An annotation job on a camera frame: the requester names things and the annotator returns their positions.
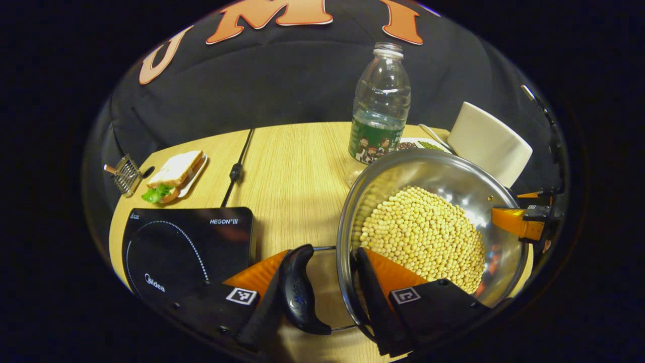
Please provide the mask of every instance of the bread slice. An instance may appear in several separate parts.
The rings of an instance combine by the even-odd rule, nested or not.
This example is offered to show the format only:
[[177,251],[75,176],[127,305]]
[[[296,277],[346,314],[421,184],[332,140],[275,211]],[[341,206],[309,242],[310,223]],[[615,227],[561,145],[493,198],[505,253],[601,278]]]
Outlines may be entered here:
[[170,190],[170,194],[167,196],[164,196],[161,198],[159,203],[169,203],[175,200],[179,196],[179,191],[184,189],[188,183],[190,183],[190,180],[197,174],[197,171],[199,171],[199,168],[204,164],[204,158],[199,158],[197,163],[193,166],[192,168],[192,173],[188,173],[188,177],[184,179],[184,181],[178,186],[174,187],[173,189]]
[[189,151],[171,157],[161,167],[161,170],[146,184],[150,189],[154,189],[161,184],[169,187],[178,187],[184,183],[193,169],[202,161],[204,152],[201,150]]

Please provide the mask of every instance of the black handle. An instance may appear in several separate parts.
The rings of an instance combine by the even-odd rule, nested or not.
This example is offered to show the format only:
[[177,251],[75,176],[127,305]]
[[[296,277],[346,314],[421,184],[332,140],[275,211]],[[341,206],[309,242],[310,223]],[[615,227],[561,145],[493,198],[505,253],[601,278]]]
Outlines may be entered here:
[[316,316],[313,288],[307,277],[307,262],[313,256],[313,246],[302,245],[290,251],[280,264],[278,284],[284,299],[285,313],[298,329],[318,335],[329,335],[332,329]]
[[282,317],[281,304],[278,274],[275,274],[251,319],[237,334],[237,343],[253,352],[260,350],[263,342],[269,341],[269,335],[277,331]]

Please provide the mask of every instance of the power cord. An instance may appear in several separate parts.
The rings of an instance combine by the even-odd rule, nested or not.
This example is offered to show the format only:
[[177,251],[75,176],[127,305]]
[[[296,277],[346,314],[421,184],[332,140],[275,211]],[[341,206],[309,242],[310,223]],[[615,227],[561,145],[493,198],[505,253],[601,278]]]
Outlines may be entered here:
[[242,176],[242,160],[244,159],[244,154],[246,154],[246,149],[248,148],[248,143],[251,141],[251,135],[253,134],[253,131],[255,129],[250,129],[248,131],[248,135],[246,137],[246,143],[244,143],[244,148],[242,149],[242,153],[240,153],[240,158],[237,160],[237,163],[233,165],[233,168],[231,169],[231,173],[229,174],[229,177],[231,178],[231,184],[228,186],[228,190],[226,191],[226,195],[224,195],[224,200],[222,201],[221,207],[224,208],[226,207],[226,202],[228,202],[228,197],[231,195],[231,191],[233,190],[233,185],[235,185],[235,182],[239,180],[239,178]]

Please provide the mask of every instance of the metal grill tongs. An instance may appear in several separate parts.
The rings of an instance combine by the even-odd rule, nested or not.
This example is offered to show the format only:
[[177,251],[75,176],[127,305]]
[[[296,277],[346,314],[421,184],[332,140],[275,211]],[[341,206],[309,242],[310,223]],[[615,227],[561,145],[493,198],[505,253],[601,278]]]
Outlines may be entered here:
[[141,183],[142,175],[137,165],[127,154],[117,164],[116,168],[109,165],[103,165],[103,170],[112,174],[114,183],[119,188],[122,195],[129,197],[137,190],[139,183]]

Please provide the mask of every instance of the black background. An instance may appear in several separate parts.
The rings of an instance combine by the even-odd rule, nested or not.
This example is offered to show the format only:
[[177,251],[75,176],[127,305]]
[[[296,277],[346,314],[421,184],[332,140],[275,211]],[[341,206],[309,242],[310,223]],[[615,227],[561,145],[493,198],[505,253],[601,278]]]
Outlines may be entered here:
[[[18,161],[5,175],[21,174],[4,179],[9,205],[24,206],[5,229],[5,361],[224,360],[121,285],[93,245],[77,192],[84,136],[121,75],[160,39],[219,5],[79,1],[3,12],[5,160]],[[460,354],[479,361],[643,359],[636,266],[643,237],[633,233],[642,216],[633,171],[642,170],[643,128],[642,116],[628,112],[642,95],[642,9],[609,1],[428,5],[497,46],[549,99],[565,99],[589,159],[585,228],[558,279],[521,316]]]

